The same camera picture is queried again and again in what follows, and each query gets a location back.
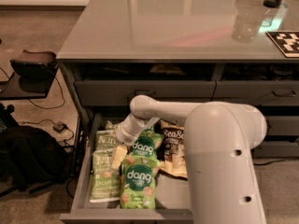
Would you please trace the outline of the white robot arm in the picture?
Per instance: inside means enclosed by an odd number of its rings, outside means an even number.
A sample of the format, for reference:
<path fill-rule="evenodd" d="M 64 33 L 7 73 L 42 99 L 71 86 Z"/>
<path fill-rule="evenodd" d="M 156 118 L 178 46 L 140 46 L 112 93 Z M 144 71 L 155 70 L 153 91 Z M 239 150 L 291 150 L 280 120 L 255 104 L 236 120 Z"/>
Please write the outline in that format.
<path fill-rule="evenodd" d="M 184 128 L 193 224 L 266 224 L 251 157 L 267 131 L 257 108 L 225 102 L 160 102 L 138 95 L 115 132 L 117 143 L 131 146 L 160 119 Z"/>

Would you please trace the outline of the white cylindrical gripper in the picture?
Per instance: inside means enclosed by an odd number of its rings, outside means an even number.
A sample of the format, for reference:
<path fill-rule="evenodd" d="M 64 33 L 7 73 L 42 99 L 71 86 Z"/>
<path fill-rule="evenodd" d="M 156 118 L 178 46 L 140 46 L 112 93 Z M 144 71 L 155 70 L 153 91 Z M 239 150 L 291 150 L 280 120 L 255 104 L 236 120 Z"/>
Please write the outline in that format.
<path fill-rule="evenodd" d="M 119 146 L 115 147 L 112 152 L 110 168 L 118 170 L 127 154 L 127 147 L 130 147 L 138 136 L 146 129 L 154 125 L 159 118 L 143 119 L 133 114 L 119 124 L 115 131 L 115 138 Z"/>

